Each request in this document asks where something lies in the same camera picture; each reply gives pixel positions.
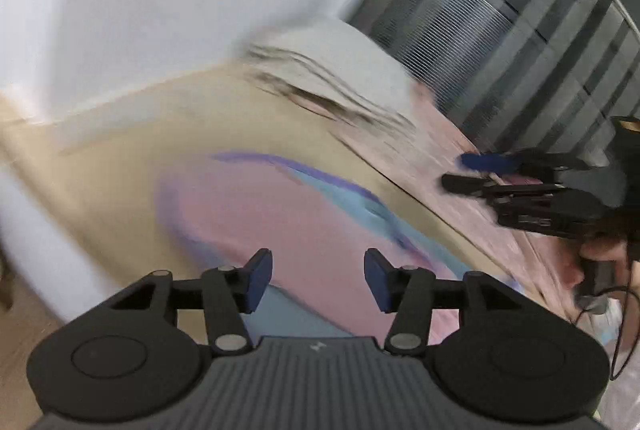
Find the person's right hand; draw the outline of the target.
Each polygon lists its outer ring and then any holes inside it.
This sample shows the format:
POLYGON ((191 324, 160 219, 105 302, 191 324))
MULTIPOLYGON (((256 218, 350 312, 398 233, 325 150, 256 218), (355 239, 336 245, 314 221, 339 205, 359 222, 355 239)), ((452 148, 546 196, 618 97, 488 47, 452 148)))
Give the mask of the person's right hand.
POLYGON ((594 262, 614 262, 616 286, 629 286, 639 291, 639 263, 632 265, 627 259, 627 238, 625 235, 598 235, 575 241, 556 239, 559 263, 556 266, 561 283, 567 288, 577 286, 584 278, 580 260, 594 262))

